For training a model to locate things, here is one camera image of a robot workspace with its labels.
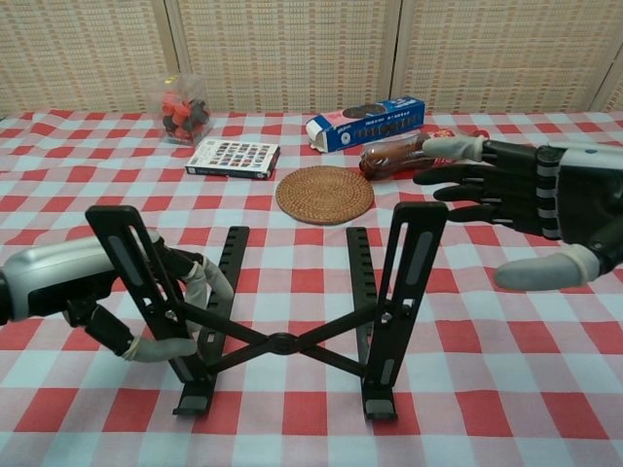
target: round woven mat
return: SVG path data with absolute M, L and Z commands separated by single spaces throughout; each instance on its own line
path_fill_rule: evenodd
M 298 221 L 329 226 L 366 212 L 374 202 L 374 191 L 358 173 L 316 165 L 286 175 L 276 188 L 276 202 Z

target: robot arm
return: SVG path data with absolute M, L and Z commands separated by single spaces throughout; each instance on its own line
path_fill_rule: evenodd
M 623 263 L 623 148 L 560 143 L 537 148 L 483 136 L 431 139 L 429 157 L 465 163 L 414 176 L 443 201 L 471 201 L 451 211 L 454 222 L 487 222 L 566 244 L 547 258 L 510 262 L 495 281 L 515 290 L 586 284 Z
M 156 231 L 148 234 L 166 272 L 186 284 L 185 302 L 205 308 L 206 285 L 226 300 L 233 297 L 225 276 L 203 255 L 167 247 Z M 0 325 L 62 312 L 72 327 L 84 327 L 90 336 L 127 360 L 165 361 L 197 351 L 193 339 L 151 341 L 136 337 L 99 305 L 97 301 L 112 292 L 117 277 L 95 236 L 18 252 L 0 269 Z M 191 322 L 187 327 L 191 336 L 200 329 Z

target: black laptop stand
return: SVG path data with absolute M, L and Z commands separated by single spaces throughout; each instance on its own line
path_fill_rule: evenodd
M 441 202 L 404 202 L 395 206 L 378 291 L 367 231 L 347 228 L 354 311 L 301 336 L 289 333 L 266 336 L 232 321 L 232 302 L 224 302 L 215 294 L 210 295 L 206 309 L 186 304 L 179 284 L 165 272 L 134 207 L 93 206 L 87 211 L 89 223 L 156 340 L 189 339 L 185 320 L 203 325 L 198 352 L 169 360 L 184 383 L 174 414 L 207 413 L 218 374 L 228 368 L 265 353 L 302 353 L 358 377 L 363 411 L 368 419 L 397 417 L 392 388 L 418 316 L 447 216 L 448 209 Z M 402 254 L 396 258 L 403 226 L 406 226 L 406 233 Z M 131 230 L 135 231 L 140 245 Z M 248 235 L 248 227 L 231 227 L 219 261 L 219 268 L 235 290 Z M 394 260 L 399 261 L 397 270 Z M 396 271 L 396 278 L 389 296 L 392 270 Z M 356 361 L 319 345 L 353 329 L 357 342 Z M 226 336 L 247 345 L 223 354 Z

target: table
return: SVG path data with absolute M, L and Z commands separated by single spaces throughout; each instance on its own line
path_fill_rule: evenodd
M 432 199 L 409 174 L 375 184 L 360 218 L 319 228 L 276 205 L 277 183 L 316 164 L 356 168 L 359 148 L 320 155 L 310 115 L 216 114 L 212 136 L 278 143 L 269 181 L 186 174 L 192 150 L 146 115 L 46 111 L 0 122 L 0 262 L 31 245 L 91 234 L 93 204 L 131 204 L 169 245 L 218 259 L 231 225 L 250 231 L 233 319 L 300 334 L 352 309 L 345 228 L 369 229 L 383 267 L 391 210 Z M 492 138 L 623 142 L 623 113 L 431 115 L 428 127 Z M 399 419 L 366 423 L 356 377 L 293 355 L 220 375 L 209 417 L 173 416 L 170 366 L 125 362 L 62 316 L 0 330 L 0 465 L 623 465 L 623 274 L 565 291 L 492 283 L 509 260 L 557 243 L 449 224 L 395 386 Z M 102 304 L 143 333 L 123 286 Z M 326 343 L 355 358 L 354 332 Z M 228 341 L 226 351 L 238 348 Z

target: woven wall panel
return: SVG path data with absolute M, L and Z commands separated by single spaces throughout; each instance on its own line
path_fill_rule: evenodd
M 140 111 L 166 73 L 149 0 L 0 0 L 0 114 Z
M 605 110 L 607 112 L 623 110 L 623 75 L 619 78 L 610 98 L 607 100 Z
M 622 24 L 621 0 L 417 0 L 392 94 L 436 111 L 585 110 Z
M 180 0 L 192 70 L 210 106 L 322 111 L 387 98 L 379 89 L 394 0 Z M 394 42 L 394 31 L 388 39 Z

